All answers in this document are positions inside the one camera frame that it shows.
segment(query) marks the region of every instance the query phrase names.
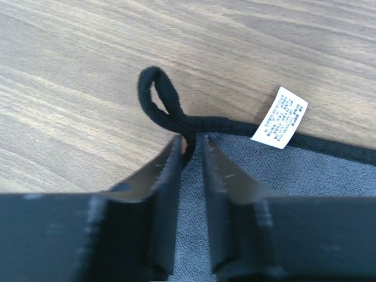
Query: gray fabric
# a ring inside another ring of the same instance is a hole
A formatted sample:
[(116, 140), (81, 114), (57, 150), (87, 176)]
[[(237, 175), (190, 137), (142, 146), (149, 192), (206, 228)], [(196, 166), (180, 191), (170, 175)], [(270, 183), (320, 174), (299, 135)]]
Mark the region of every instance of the gray fabric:
[[(290, 195), (376, 196), (376, 167), (308, 150), (266, 146), (247, 137), (212, 134), (246, 173)], [(169, 281), (216, 281), (210, 273), (201, 146), (183, 172), (174, 275)]]

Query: black edge binding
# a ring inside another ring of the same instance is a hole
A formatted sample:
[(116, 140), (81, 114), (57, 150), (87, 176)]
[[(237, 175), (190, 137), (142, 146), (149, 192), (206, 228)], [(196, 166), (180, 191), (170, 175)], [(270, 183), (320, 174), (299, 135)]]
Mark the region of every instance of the black edge binding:
[[(153, 85), (167, 113), (160, 110), (153, 103), (150, 91)], [(239, 122), (221, 116), (186, 115), (182, 110), (179, 95), (170, 78), (157, 66), (150, 66), (141, 71), (137, 91), (141, 107), (152, 121), (167, 130), (180, 133), (186, 138), (188, 150), (186, 153), (187, 157), (184, 159), (187, 162), (196, 146), (197, 133), (217, 132), (252, 137), (259, 127), (253, 123)], [(299, 133), (295, 133), (287, 145), (376, 166), (376, 150), (372, 149), (324, 140)]]

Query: black plastic part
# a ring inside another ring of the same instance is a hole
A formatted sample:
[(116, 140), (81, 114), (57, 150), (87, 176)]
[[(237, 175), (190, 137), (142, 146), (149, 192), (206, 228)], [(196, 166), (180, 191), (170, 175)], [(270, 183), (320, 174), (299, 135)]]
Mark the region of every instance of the black plastic part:
[(182, 170), (175, 136), (111, 191), (1, 195), (0, 281), (166, 281)]
[(202, 142), (218, 281), (376, 281), (376, 198), (288, 197)]

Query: wood grain surface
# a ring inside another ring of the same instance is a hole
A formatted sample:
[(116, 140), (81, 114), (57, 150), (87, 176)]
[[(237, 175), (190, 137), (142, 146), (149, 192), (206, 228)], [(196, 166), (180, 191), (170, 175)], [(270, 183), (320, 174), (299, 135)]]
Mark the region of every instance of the wood grain surface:
[(260, 123), (283, 86), (299, 132), (376, 149), (376, 1), (0, 0), (0, 191), (98, 191), (153, 158), (173, 134), (137, 102), (150, 65), (190, 115)]

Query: care label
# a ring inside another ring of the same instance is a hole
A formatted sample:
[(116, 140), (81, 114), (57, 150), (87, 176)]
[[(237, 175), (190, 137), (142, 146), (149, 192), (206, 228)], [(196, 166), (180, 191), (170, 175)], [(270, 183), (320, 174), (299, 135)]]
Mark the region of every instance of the care label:
[(293, 137), (308, 102), (281, 87), (268, 114), (251, 140), (283, 149)]

